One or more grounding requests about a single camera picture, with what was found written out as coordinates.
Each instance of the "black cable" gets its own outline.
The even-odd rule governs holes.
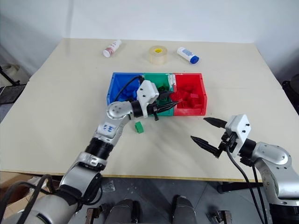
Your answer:
[[[100,185],[100,189],[101,189],[101,194],[100,194],[99,198],[98,198],[96,201],[94,201],[94,202],[90,202],[90,203],[84,203],[84,204],[85,204],[85,205],[94,205],[94,204],[98,203],[98,202],[101,200],[102,196],[103,196],[103,188],[102,188],[102,184]]]
[[[47,185],[48,185],[48,188],[49,188],[50,192],[51,193],[55,192],[53,182],[52,182],[52,176],[49,175],[49,174],[43,175],[41,177],[41,179],[39,180],[39,182],[37,183],[36,189],[34,190],[32,196],[30,197],[30,199],[29,199],[24,211],[22,212],[21,217],[19,218],[17,224],[23,224],[26,221],[26,219],[27,219],[34,203],[36,202],[38,194],[42,191],[43,183],[47,179],[48,179]]]
[[[12,186],[10,186],[8,188],[8,190],[6,191],[5,195],[3,196],[1,202],[0,202],[0,223],[2,221],[5,209],[7,207],[9,199],[11,198],[11,195],[21,185],[24,185],[24,186],[26,186],[28,188],[34,188],[34,189],[36,188],[36,186],[34,184],[31,184],[31,183],[25,182],[25,181],[18,181],[16,183],[14,183]],[[46,195],[50,194],[50,192],[48,192],[48,191],[46,191],[44,189],[42,189],[41,192],[44,193],[44,194],[46,194]]]
[[[262,192],[261,192],[261,189],[260,189],[258,180],[257,180],[256,168],[255,168],[254,166],[252,166],[252,170],[253,170],[254,179],[255,179],[255,181],[256,181],[256,188],[257,188],[257,191],[258,191],[258,195],[259,195],[259,197],[260,197],[260,201],[261,201],[261,204],[262,204],[263,218],[264,218],[264,220],[265,220],[265,224],[268,224],[268,218],[267,218],[266,208],[265,208],[265,204],[264,204],[264,202],[263,202]]]
[[[118,94],[116,95],[116,97],[114,98],[113,102],[115,102],[118,97],[120,96],[120,94],[124,91],[124,89],[126,89],[126,87],[131,83],[133,82],[135,79],[140,79],[140,80],[143,80],[143,77],[142,76],[135,76],[133,78],[130,79],[130,81],[128,81],[122,88],[121,90],[119,90]]]
[[[229,159],[230,159],[230,160],[232,161],[232,163],[234,164],[234,166],[237,167],[237,169],[238,169],[238,170],[241,172],[241,174],[243,175],[243,177],[244,177],[244,179],[245,179],[245,181],[246,181],[246,183],[247,183],[247,186],[248,186],[248,188],[249,188],[249,190],[250,190],[250,193],[251,193],[251,196],[252,196],[252,199],[253,199],[253,202],[254,202],[254,206],[256,207],[256,211],[257,211],[257,213],[258,213],[258,216],[260,217],[260,219],[261,219],[261,221],[262,221],[262,224],[265,224],[264,221],[263,221],[262,215],[261,215],[261,213],[260,213],[260,210],[259,210],[259,208],[258,208],[258,205],[257,205],[257,202],[256,202],[256,197],[255,197],[255,195],[254,195],[254,193],[253,193],[253,190],[252,190],[251,184],[250,184],[250,182],[249,182],[249,180],[248,180],[248,177],[246,176],[245,172],[244,172],[244,171],[242,170],[242,168],[236,163],[236,161],[234,160],[234,158],[233,158],[232,155],[230,154],[230,152],[229,152],[229,147],[228,147],[228,146],[226,146],[226,152],[227,152],[227,154],[228,154]]]

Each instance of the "tape roll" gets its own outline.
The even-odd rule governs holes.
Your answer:
[[[164,46],[152,46],[149,49],[149,62],[164,64],[167,61],[167,48]]]

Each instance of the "bottle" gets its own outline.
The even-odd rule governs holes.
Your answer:
[[[121,40],[114,41],[105,50],[103,50],[103,55],[105,57],[110,57],[121,45]]]
[[[186,48],[180,47],[177,50],[177,53],[181,55],[184,59],[189,61],[191,64],[195,64],[199,61],[199,57],[197,57],[195,54],[187,50]]]

